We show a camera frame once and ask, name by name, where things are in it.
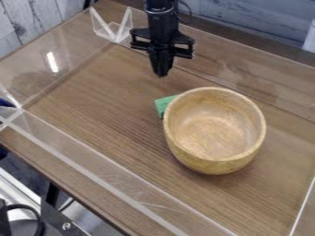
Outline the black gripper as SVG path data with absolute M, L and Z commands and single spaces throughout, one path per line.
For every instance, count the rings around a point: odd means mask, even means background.
M 194 58 L 195 40 L 181 32 L 179 11 L 147 8 L 149 26 L 131 29 L 131 47 L 147 51 L 154 73 L 166 77 L 173 68 L 174 57 Z

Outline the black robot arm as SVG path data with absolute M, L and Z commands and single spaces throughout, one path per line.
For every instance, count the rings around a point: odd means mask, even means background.
M 193 59 L 195 39 L 181 32 L 182 0 L 146 0 L 149 27 L 131 29 L 131 47 L 146 51 L 158 77 L 166 77 L 177 57 Z

